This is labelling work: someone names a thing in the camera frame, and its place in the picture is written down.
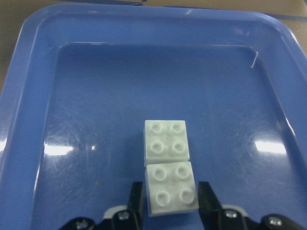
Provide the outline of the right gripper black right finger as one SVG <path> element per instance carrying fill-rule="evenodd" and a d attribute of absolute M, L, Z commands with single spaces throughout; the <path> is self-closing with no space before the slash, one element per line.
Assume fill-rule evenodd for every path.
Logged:
<path fill-rule="evenodd" d="M 242 208 L 222 205 L 209 182 L 198 185 L 199 216 L 206 230 L 304 230 L 286 216 L 268 214 L 255 222 Z"/>

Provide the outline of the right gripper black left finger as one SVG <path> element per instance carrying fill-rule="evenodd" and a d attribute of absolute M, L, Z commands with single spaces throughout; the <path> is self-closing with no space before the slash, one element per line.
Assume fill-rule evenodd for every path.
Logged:
<path fill-rule="evenodd" d="M 61 230 L 141 230 L 144 213 L 143 182 L 133 182 L 127 206 L 110 208 L 100 223 L 85 217 L 73 218 Z"/>

